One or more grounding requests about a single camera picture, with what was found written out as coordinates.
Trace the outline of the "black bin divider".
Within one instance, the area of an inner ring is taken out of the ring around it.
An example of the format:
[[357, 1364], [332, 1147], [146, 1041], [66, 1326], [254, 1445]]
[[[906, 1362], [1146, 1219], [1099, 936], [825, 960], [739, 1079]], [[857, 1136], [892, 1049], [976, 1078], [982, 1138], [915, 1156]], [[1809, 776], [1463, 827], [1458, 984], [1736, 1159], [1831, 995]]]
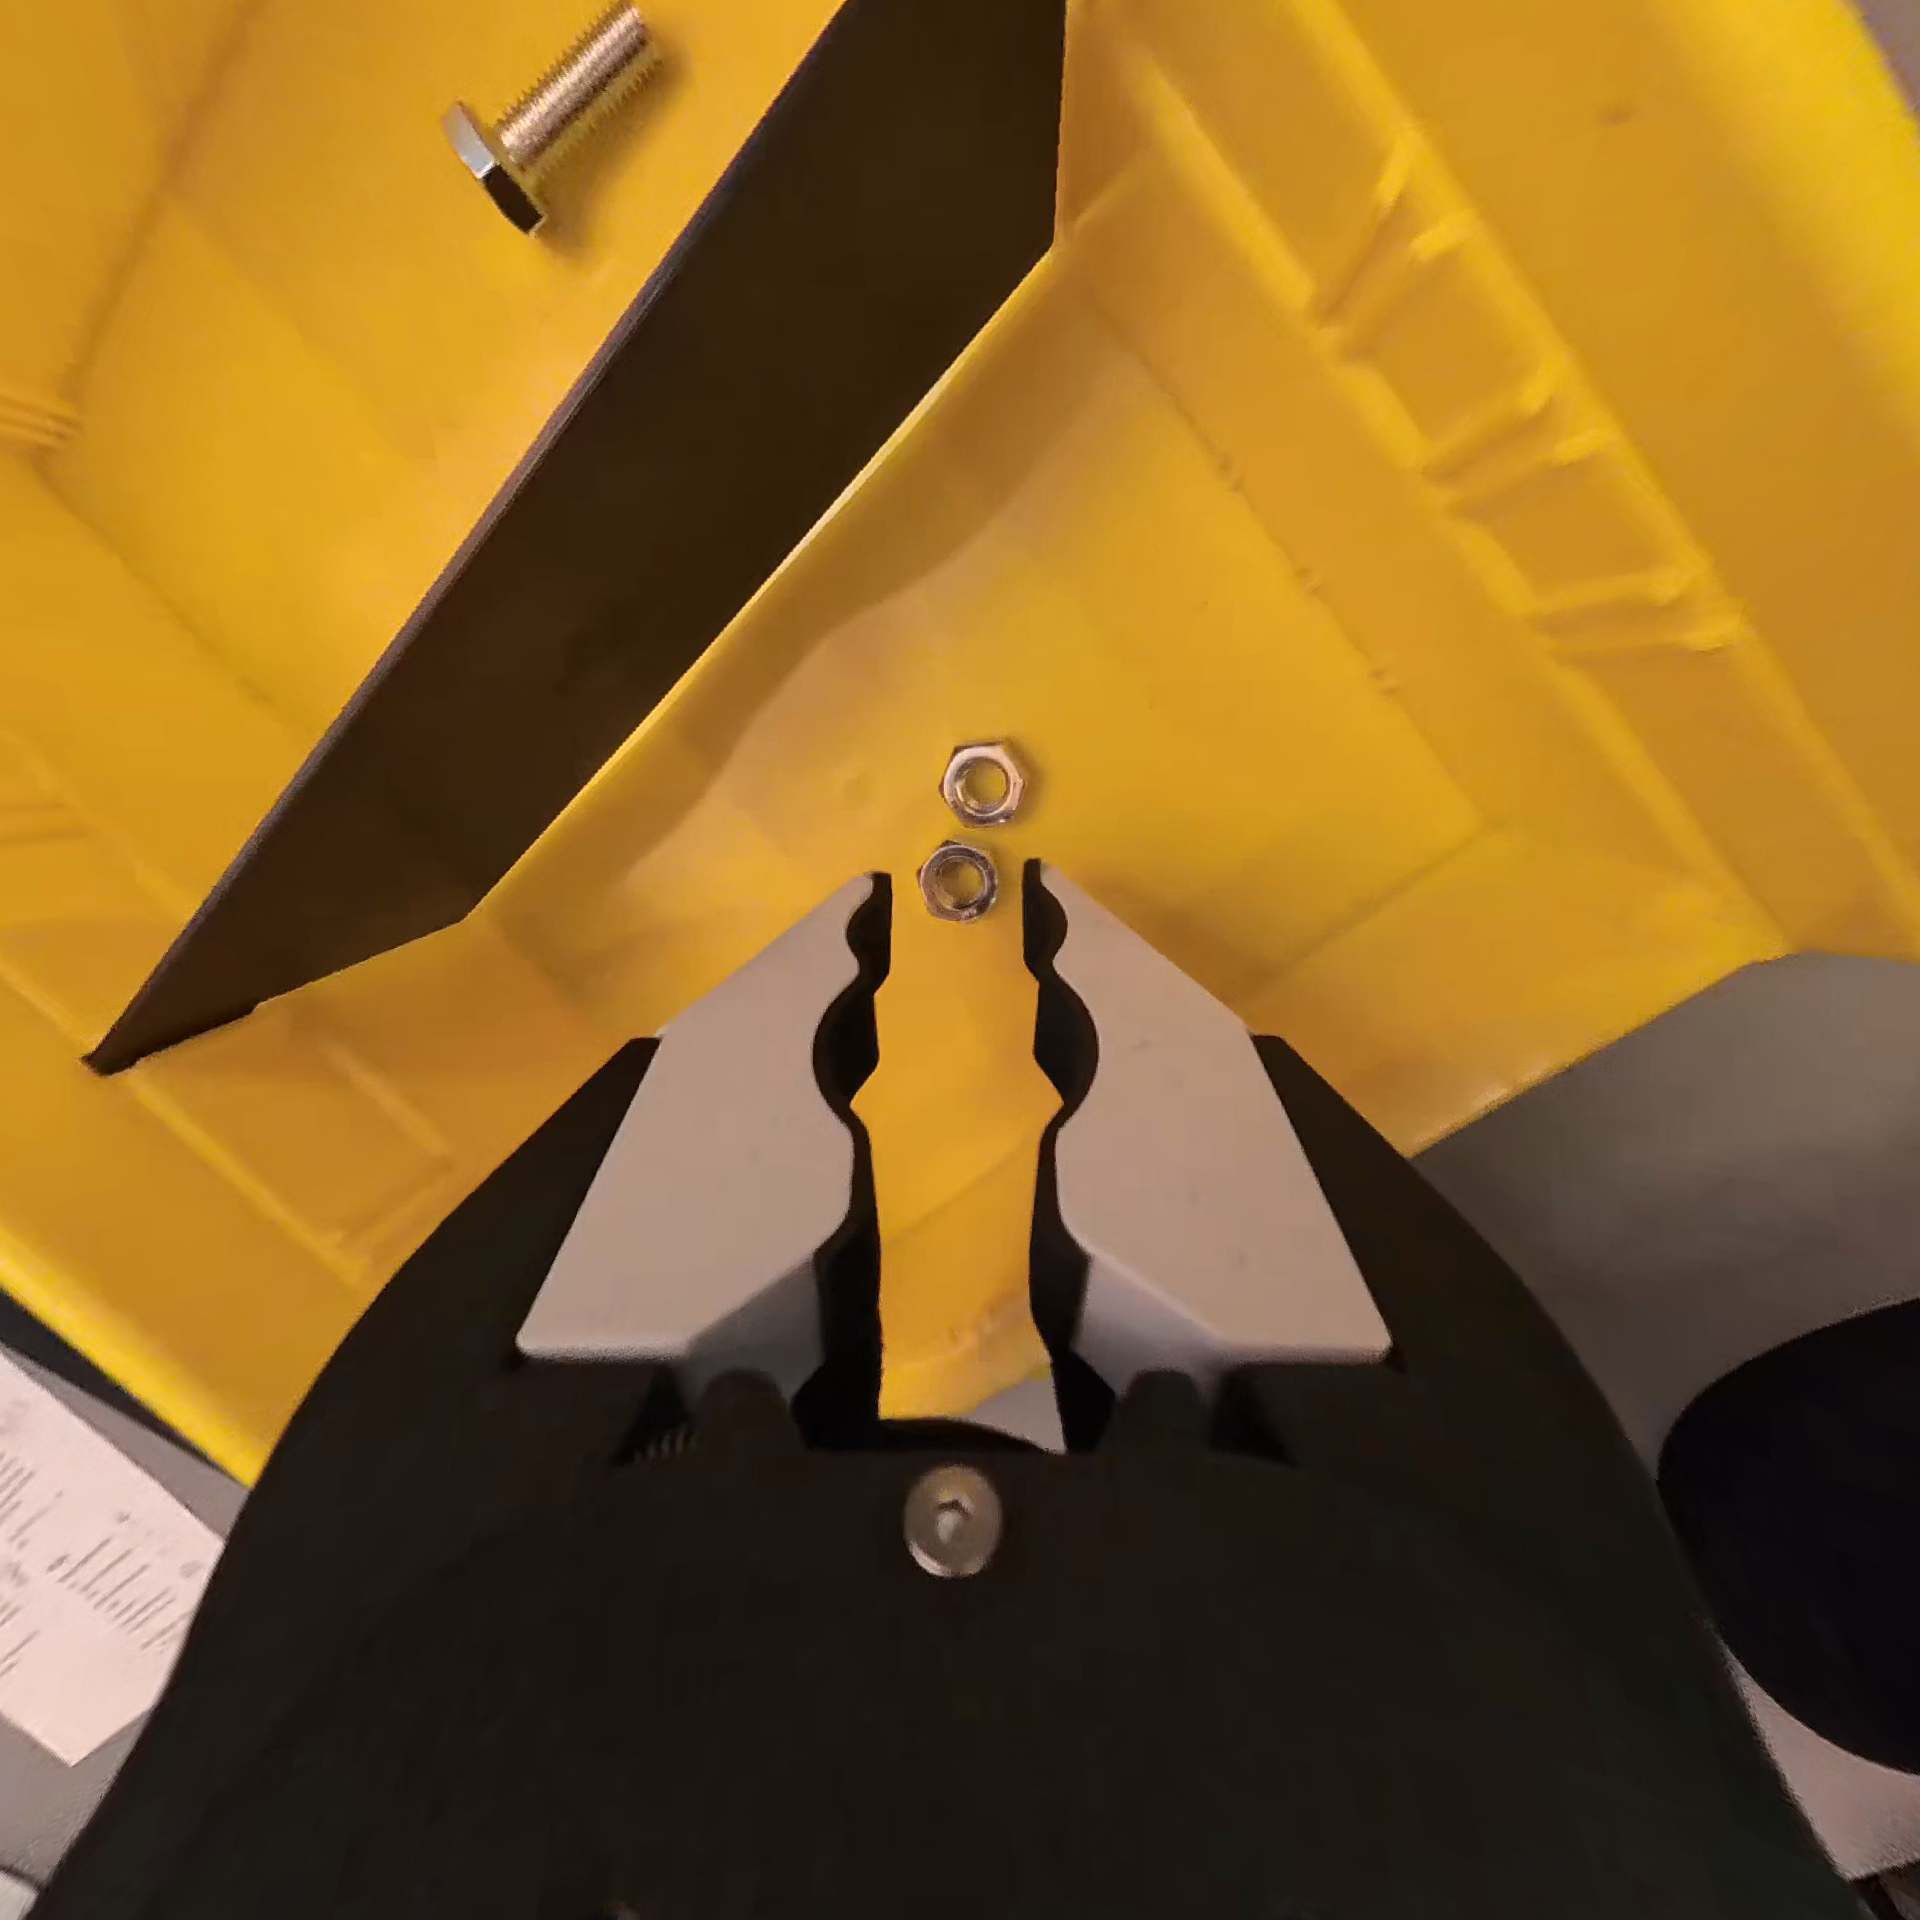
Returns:
[[830, 14], [85, 1068], [455, 926], [534, 848], [1046, 252], [1065, 12]]

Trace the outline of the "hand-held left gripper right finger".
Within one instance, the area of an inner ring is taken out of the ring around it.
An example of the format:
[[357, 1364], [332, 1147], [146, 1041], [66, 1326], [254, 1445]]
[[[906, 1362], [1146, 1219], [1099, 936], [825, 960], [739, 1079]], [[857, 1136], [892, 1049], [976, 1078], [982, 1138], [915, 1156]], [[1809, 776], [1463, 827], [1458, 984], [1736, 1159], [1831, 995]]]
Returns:
[[1020, 873], [1032, 1056], [1056, 1094], [1031, 1319], [1069, 1451], [1146, 1378], [1204, 1413], [1246, 1367], [1357, 1367], [1386, 1319], [1254, 1030], [1064, 868]]

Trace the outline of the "silver hex bolt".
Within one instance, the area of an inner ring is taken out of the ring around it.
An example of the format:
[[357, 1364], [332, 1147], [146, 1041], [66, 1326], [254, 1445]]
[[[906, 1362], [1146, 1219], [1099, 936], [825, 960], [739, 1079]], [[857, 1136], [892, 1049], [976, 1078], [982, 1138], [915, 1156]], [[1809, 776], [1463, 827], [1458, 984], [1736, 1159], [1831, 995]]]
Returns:
[[535, 234], [545, 222], [543, 177], [645, 87], [656, 63], [660, 42], [638, 7], [608, 4], [498, 119], [482, 119], [467, 102], [449, 105], [445, 140], [510, 228]]

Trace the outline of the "printed desk sheet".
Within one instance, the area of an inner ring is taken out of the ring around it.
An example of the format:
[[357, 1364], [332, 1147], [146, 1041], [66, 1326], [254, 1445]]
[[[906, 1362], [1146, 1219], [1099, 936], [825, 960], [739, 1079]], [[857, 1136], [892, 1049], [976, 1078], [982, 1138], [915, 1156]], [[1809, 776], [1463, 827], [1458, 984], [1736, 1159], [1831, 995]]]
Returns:
[[83, 1763], [147, 1713], [224, 1536], [3, 1361], [3, 1715]]

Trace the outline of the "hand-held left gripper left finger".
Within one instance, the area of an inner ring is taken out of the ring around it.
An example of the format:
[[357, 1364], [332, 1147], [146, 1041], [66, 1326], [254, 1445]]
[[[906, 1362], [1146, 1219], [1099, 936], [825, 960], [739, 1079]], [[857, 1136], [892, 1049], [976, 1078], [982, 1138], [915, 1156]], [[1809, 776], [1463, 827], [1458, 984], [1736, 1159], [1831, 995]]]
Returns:
[[804, 1428], [877, 1423], [874, 1143], [892, 883], [864, 873], [683, 1009], [516, 1335], [528, 1357], [742, 1369]]

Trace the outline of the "yellow plastic bin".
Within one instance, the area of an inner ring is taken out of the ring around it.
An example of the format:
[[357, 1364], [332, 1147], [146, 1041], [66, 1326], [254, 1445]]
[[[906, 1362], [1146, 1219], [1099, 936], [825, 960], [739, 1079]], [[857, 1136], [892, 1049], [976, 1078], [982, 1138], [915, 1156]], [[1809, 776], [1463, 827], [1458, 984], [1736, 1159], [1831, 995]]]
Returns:
[[[1916, 960], [1916, 55], [1065, 7], [1046, 252], [582, 795], [460, 923], [102, 1078], [833, 4], [639, 4], [543, 238], [437, 120], [599, 4], [4, 4], [4, 1304], [219, 1467], [857, 873], [892, 1418], [1043, 1367], [1025, 859], [1398, 1149], [1748, 964]], [[942, 802], [976, 739], [1011, 826]]]

